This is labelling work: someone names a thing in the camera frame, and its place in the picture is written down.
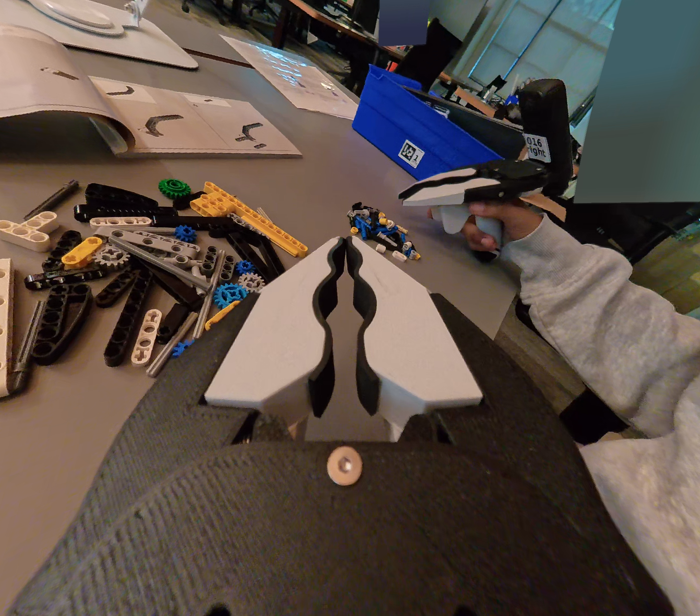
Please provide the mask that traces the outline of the black cardboard box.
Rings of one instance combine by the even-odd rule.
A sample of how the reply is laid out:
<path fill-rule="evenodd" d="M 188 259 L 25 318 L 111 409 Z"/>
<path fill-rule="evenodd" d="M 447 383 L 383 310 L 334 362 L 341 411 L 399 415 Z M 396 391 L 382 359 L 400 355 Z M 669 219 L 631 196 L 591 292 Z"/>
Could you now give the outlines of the black cardboard box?
<path fill-rule="evenodd" d="M 459 112 L 457 125 L 496 152 L 501 159 L 524 159 L 529 155 L 533 160 L 547 163 L 549 180 L 541 192 L 534 194 L 557 197 L 567 189 L 573 178 L 565 84 L 554 78 L 531 81 L 522 89 L 518 100 L 520 125 L 471 111 Z"/>

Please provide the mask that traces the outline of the open instruction booklet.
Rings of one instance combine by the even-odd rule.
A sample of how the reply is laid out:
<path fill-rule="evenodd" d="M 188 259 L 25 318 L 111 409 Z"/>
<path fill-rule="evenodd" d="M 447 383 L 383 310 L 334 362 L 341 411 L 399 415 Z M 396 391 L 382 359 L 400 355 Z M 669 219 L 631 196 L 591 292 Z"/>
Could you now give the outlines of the open instruction booklet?
<path fill-rule="evenodd" d="M 1 24 L 1 134 L 85 121 L 121 157 L 301 157 L 253 104 L 91 77 L 42 32 Z"/>

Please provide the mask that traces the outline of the person's grey sweatshirt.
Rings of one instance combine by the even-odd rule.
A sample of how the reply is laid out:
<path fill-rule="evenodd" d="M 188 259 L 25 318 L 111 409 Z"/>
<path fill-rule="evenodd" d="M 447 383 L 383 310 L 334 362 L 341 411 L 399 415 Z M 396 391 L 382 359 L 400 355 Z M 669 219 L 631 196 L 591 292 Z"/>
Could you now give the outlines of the person's grey sweatshirt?
<path fill-rule="evenodd" d="M 699 614 L 699 388 L 665 436 L 582 447 L 596 488 L 677 615 Z"/>

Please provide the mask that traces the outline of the person's right forearm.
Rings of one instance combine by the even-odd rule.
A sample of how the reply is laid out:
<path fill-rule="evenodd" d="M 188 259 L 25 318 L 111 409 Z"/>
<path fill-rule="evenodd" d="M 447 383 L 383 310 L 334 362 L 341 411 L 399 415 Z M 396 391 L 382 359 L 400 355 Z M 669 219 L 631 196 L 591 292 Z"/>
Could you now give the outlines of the person's right forearm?
<path fill-rule="evenodd" d="M 520 268 L 533 323 L 587 388 L 646 437 L 670 433 L 678 402 L 699 387 L 699 322 L 631 283 L 620 254 L 580 244 L 547 217 L 505 256 Z"/>

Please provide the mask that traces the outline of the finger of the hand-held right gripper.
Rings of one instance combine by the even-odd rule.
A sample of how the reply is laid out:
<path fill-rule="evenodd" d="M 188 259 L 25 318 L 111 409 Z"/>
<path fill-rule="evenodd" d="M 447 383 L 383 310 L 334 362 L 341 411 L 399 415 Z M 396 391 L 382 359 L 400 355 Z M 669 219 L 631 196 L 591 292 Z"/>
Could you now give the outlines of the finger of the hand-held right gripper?
<path fill-rule="evenodd" d="M 434 207 L 460 205 L 465 202 L 465 192 L 499 189 L 499 181 L 458 181 L 446 182 L 418 182 L 400 193 L 400 200 L 405 206 Z"/>
<path fill-rule="evenodd" d="M 417 181 L 418 182 L 446 182 L 446 183 L 457 183 L 458 181 L 499 181 L 501 180 L 494 177 L 494 172 L 490 167 L 487 166 L 475 166 L 475 167 L 465 167 L 460 169 L 455 169 L 450 172 L 444 172 L 442 174 L 435 174 L 426 179 Z M 501 187 L 497 189 L 495 186 L 488 189 L 481 189 L 479 191 L 467 191 L 465 192 L 465 201 L 477 201 L 481 199 L 492 200 L 502 197 L 502 183 Z"/>

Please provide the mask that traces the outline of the printed paper sheet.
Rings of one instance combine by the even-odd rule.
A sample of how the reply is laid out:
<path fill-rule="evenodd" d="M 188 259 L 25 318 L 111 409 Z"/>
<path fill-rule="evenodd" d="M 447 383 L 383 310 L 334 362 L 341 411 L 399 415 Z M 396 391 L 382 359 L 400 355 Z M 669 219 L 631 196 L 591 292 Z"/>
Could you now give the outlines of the printed paper sheet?
<path fill-rule="evenodd" d="M 222 39 L 253 66 L 296 108 L 350 121 L 358 103 L 325 71 L 305 58 L 259 43 L 222 35 Z"/>

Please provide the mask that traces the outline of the black computer monitor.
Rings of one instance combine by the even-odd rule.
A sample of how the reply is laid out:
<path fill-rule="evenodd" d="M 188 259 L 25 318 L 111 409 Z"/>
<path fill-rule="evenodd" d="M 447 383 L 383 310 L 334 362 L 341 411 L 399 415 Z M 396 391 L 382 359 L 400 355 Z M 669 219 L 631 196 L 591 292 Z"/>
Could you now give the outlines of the black computer monitor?
<path fill-rule="evenodd" d="M 354 0 L 350 12 L 350 26 L 373 35 L 380 13 L 380 0 Z"/>

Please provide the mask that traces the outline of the blue plastic bin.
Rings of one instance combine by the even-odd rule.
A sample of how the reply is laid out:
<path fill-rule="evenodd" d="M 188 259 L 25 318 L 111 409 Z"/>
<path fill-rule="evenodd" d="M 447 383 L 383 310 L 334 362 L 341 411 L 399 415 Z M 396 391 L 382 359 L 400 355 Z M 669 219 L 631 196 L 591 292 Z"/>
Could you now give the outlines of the blue plastic bin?
<path fill-rule="evenodd" d="M 418 90 L 417 82 L 370 65 L 353 129 L 417 180 L 501 159 Z"/>

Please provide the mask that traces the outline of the person's right hand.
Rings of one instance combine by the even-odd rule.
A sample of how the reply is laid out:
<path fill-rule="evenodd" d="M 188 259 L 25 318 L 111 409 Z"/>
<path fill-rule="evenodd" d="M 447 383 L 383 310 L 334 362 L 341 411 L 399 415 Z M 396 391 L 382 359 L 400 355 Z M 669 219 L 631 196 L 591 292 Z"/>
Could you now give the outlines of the person's right hand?
<path fill-rule="evenodd" d="M 532 211 L 525 202 L 473 202 L 469 205 L 471 215 L 461 228 L 469 247 L 476 252 L 494 252 L 499 249 L 493 236 L 476 225 L 476 218 L 490 218 L 503 224 L 503 235 L 517 241 L 533 233 L 543 220 L 543 215 Z"/>

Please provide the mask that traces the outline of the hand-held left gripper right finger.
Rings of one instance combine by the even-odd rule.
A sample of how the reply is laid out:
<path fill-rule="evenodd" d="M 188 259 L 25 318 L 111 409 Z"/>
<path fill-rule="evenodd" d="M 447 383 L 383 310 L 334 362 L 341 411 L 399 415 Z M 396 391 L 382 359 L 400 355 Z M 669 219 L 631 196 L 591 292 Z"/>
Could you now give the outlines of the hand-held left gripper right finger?
<path fill-rule="evenodd" d="M 361 315 L 358 398 L 397 442 L 412 417 L 478 405 L 483 393 L 431 293 L 361 239 L 346 240 L 353 304 Z"/>

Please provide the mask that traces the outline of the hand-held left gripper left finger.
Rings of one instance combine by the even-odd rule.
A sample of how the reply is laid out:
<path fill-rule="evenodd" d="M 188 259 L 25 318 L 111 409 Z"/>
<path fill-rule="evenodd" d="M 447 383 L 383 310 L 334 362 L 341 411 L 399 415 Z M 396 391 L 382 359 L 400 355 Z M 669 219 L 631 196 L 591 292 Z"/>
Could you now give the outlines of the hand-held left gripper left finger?
<path fill-rule="evenodd" d="M 208 405 L 256 410 L 287 426 L 323 415 L 335 388 L 328 316 L 337 307 L 345 260 L 345 239 L 333 237 L 249 297 L 240 331 L 206 390 Z"/>

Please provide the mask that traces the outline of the wooden office desk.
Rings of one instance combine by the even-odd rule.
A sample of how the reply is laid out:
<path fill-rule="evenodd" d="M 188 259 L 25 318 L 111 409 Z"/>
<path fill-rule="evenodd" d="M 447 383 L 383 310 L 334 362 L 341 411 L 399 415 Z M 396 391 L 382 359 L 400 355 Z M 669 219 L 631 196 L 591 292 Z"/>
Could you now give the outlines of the wooden office desk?
<path fill-rule="evenodd" d="M 386 52 L 395 61 L 401 61 L 407 55 L 406 51 L 400 50 L 398 47 L 381 46 L 372 35 L 355 30 L 351 26 L 343 23 L 341 20 L 331 18 L 325 13 L 316 10 L 302 0 L 281 0 L 281 13 L 279 14 L 272 37 L 272 46 L 274 48 L 284 48 L 291 17 L 294 13 L 304 14 L 309 19 L 318 22 L 320 25 L 341 35 L 348 36 L 366 46 L 373 48 L 376 51 Z"/>

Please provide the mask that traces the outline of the pile of large lego pieces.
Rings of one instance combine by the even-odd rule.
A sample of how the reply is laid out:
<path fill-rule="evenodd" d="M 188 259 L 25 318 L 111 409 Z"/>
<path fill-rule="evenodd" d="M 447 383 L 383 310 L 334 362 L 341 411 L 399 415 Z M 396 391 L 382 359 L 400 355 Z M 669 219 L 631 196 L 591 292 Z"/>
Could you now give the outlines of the pile of large lego pieces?
<path fill-rule="evenodd" d="M 108 367 L 127 360 L 150 364 L 162 345 L 161 362 L 180 356 L 247 296 L 259 293 L 285 267 L 276 251 L 303 258 L 308 248 L 273 223 L 262 209 L 205 182 L 203 191 L 168 178 L 160 204 L 137 192 L 89 183 L 74 219 L 92 230 L 64 231 L 52 210 L 80 188 L 70 181 L 22 218 L 1 220 L 1 240 L 43 254 L 40 271 L 24 288 L 44 293 L 13 356 L 13 263 L 1 260 L 1 397 L 20 395 L 36 366 L 57 363 L 73 345 L 93 309 L 125 302 L 104 346 Z"/>

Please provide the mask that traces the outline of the heap of small blue lego bits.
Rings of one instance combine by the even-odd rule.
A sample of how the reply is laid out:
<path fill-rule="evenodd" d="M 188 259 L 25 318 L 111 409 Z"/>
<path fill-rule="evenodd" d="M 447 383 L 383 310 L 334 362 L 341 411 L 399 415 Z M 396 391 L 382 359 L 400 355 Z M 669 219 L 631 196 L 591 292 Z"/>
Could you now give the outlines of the heap of small blue lego bits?
<path fill-rule="evenodd" d="M 391 253 L 397 261 L 418 261 L 421 255 L 407 230 L 374 207 L 356 202 L 347 213 L 349 233 L 363 241 L 372 241 L 379 253 Z"/>

